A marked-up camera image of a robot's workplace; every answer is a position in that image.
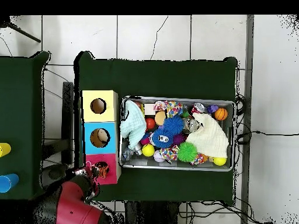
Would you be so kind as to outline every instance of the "orange ball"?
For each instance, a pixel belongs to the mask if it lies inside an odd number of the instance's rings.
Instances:
[[[153,118],[147,118],[145,120],[145,122],[147,123],[147,129],[148,130],[153,129],[155,127],[155,125],[156,125],[156,122],[155,122],[155,120]]]
[[[227,110],[224,108],[219,108],[216,112],[215,112],[215,119],[216,120],[225,120],[227,118]]]

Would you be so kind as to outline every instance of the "white cloth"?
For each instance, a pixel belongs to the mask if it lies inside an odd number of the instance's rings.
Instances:
[[[193,117],[199,122],[200,127],[196,132],[189,134],[186,142],[194,144],[198,153],[227,158],[228,139],[216,120],[205,113],[193,113]]]

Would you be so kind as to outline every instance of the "yellow ball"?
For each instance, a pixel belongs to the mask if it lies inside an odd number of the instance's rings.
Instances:
[[[216,112],[215,112],[215,119],[216,120],[225,120],[227,118],[227,110],[224,108],[219,108]]]
[[[151,144],[145,144],[142,147],[142,154],[145,156],[152,156],[155,153],[155,149],[154,146],[152,146]]]
[[[223,166],[227,162],[227,159],[226,158],[220,158],[220,157],[214,157],[213,162],[217,166]]]

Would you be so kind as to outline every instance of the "gray bin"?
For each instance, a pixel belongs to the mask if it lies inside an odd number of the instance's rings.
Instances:
[[[121,101],[121,114],[126,112],[125,103],[127,100],[136,100],[140,103],[155,103],[157,100],[168,100],[181,102],[183,105],[191,107],[193,103],[200,102],[205,107],[215,104],[219,107],[223,107],[228,111],[228,116],[224,121],[219,121],[221,128],[228,137],[229,145],[227,147],[227,162],[223,166],[217,166],[213,162],[206,161],[198,165],[190,165],[180,160],[172,161],[172,164],[168,162],[156,162],[154,157],[145,157],[144,155],[133,155],[131,160],[124,162],[121,160],[122,153],[126,147],[128,147],[128,140],[124,139],[120,135],[120,149],[119,149],[119,162],[123,167],[135,167],[143,169],[175,169],[175,170],[197,170],[197,171],[215,171],[215,172],[228,172],[234,167],[235,157],[235,134],[237,125],[237,107],[233,101],[225,100],[193,100],[193,99],[178,99],[178,98],[157,98],[157,97],[142,97],[138,96],[133,98],[130,96],[124,97]]]

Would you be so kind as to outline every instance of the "dark green tablecloth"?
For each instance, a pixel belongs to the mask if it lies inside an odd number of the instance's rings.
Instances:
[[[40,190],[41,72],[48,57],[47,52],[31,58],[0,57],[0,142],[12,147],[0,157],[0,175],[16,173],[20,178],[0,199],[29,199]]]
[[[79,90],[114,90],[119,99],[135,95],[235,101],[236,65],[235,58],[182,62],[100,60],[93,59],[89,52],[81,52],[74,62],[75,100]],[[81,150],[80,120],[77,124],[75,132],[80,130]],[[232,194],[232,170],[122,168],[118,183],[101,186],[96,200],[224,200],[232,204]]]

